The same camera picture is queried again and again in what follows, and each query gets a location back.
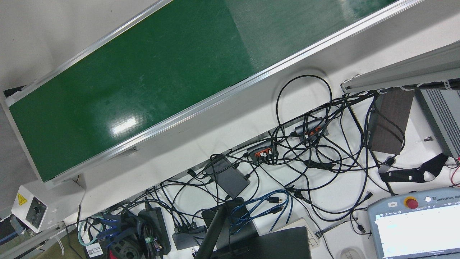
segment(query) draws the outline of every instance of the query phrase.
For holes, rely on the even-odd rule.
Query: blue cable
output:
[[[277,205],[273,206],[272,208],[270,208],[270,209],[268,209],[268,210],[266,210],[264,212],[261,212],[261,213],[255,215],[255,216],[251,216],[251,213],[253,213],[257,209],[257,207],[259,205],[261,205],[265,200],[268,200],[272,195],[279,194],[279,193],[282,193],[282,194],[286,195],[286,199],[282,203],[277,204]],[[238,210],[240,210],[243,207],[246,207],[247,205],[253,204],[253,203],[256,203],[256,204],[250,210],[248,210],[248,212],[245,213],[243,216],[241,216],[241,217],[235,217],[234,216],[235,213]],[[259,218],[259,217],[268,215],[268,214],[272,213],[273,211],[275,211],[275,210],[277,210],[279,208],[282,208],[281,213],[278,215],[278,217],[276,218],[276,220],[273,223],[272,227],[270,228],[270,231],[272,231],[273,228],[275,227],[276,223],[279,221],[279,219],[281,218],[283,213],[286,211],[288,205],[290,205],[290,210],[289,210],[289,215],[287,217],[286,223],[289,222],[289,219],[291,218],[292,209],[293,209],[293,199],[289,195],[289,192],[287,192],[286,190],[284,190],[284,189],[275,190],[275,191],[272,191],[272,192],[270,192],[268,194],[265,194],[264,196],[261,196],[259,198],[255,198],[255,199],[245,201],[243,204],[235,207],[230,212],[230,218],[233,219],[234,222],[233,223],[230,222],[229,235],[234,235],[234,234],[238,233],[246,224],[250,223],[255,218]]]
[[[93,240],[89,241],[89,243],[83,242],[83,239],[81,238],[81,228],[82,228],[82,226],[83,226],[83,224],[80,224],[80,225],[78,226],[78,235],[77,235],[77,236],[78,236],[78,242],[79,242],[82,246],[85,247],[85,246],[89,246],[89,245],[93,244],[93,243],[97,240],[97,238],[94,237]],[[103,225],[101,224],[101,226],[99,227],[99,231],[102,231],[102,228],[103,228]]]
[[[0,239],[0,243],[2,243],[3,241],[7,240],[8,238],[10,238],[10,237],[12,237],[12,236],[14,236],[14,235],[17,235],[17,233],[16,233],[16,232],[13,232],[13,233],[11,233],[11,234],[5,236],[4,238]]]

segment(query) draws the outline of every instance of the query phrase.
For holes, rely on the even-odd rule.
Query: warning label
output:
[[[17,201],[19,202],[19,206],[27,202],[27,199],[24,196],[17,194]]]

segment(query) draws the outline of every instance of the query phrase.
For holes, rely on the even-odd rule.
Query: green belt surface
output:
[[[174,0],[10,107],[43,181],[392,0]]]

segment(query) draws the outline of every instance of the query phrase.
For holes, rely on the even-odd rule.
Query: white control box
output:
[[[11,212],[38,233],[77,212],[84,193],[73,181],[48,190],[37,180],[19,187]]]

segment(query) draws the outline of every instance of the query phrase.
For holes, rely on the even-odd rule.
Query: control box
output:
[[[48,190],[37,180],[19,186],[11,212],[38,233],[77,212],[84,193],[85,190],[73,181]]]
[[[460,189],[437,188],[381,199],[368,207],[378,258],[460,257]]]

